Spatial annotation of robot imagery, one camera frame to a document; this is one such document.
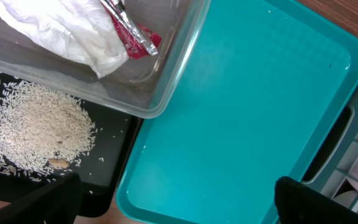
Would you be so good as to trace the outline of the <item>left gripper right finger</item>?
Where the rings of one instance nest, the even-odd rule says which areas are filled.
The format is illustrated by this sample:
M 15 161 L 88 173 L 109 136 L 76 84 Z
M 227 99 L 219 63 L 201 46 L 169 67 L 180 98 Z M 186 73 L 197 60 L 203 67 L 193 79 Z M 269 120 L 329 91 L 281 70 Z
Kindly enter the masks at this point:
M 356 212 L 287 176 L 275 183 L 274 204 L 281 224 L 358 224 Z

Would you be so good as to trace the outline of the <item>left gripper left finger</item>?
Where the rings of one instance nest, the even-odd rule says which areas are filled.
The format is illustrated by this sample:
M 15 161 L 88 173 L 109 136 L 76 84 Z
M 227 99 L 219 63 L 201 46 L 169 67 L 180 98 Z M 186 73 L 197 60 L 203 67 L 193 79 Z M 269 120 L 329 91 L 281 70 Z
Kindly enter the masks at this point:
M 81 208 L 81 179 L 66 175 L 0 209 L 0 224 L 73 223 Z

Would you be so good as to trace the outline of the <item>rice pile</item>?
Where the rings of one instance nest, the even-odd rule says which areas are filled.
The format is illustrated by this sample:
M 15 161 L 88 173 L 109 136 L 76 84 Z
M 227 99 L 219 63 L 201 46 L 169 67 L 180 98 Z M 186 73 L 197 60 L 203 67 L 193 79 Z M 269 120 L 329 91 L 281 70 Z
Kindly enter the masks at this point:
M 53 182 L 79 167 L 96 143 L 83 100 L 0 74 L 0 174 Z

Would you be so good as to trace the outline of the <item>white napkin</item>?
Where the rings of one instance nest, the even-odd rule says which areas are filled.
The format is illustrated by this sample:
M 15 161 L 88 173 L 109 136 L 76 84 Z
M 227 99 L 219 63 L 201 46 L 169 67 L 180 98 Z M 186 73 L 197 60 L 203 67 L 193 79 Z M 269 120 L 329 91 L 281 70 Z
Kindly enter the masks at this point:
M 99 0 L 0 0 L 0 18 L 37 45 L 105 77 L 129 58 Z

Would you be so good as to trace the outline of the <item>red snack wrapper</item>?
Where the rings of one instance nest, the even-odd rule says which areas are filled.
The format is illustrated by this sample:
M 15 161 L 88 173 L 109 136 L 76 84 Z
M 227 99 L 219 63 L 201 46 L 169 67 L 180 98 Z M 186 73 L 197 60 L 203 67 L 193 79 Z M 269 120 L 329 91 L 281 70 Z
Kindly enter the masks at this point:
M 126 48 L 131 59 L 139 59 L 158 55 L 158 46 L 162 38 L 135 20 L 126 12 L 122 1 L 100 0 L 105 10 L 110 14 L 116 32 Z

